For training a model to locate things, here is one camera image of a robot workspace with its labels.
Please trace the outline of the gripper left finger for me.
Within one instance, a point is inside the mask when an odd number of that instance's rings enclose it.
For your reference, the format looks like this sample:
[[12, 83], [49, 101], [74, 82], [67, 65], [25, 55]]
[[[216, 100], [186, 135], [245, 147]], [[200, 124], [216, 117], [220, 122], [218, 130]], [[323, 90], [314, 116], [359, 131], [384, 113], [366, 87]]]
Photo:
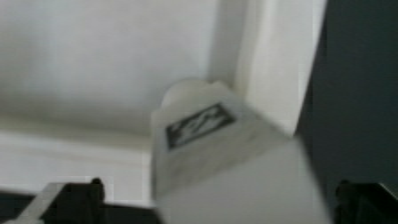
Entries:
[[160, 224], [151, 208], [105, 202], [105, 184], [49, 183], [35, 195], [5, 194], [5, 224]]

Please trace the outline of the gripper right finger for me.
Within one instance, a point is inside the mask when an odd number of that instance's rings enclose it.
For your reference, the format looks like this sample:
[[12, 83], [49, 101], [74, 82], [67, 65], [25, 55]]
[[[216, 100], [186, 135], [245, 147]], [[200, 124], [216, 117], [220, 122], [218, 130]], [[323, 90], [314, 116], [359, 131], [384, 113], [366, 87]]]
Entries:
[[398, 191], [384, 183], [339, 182], [334, 224], [398, 224]]

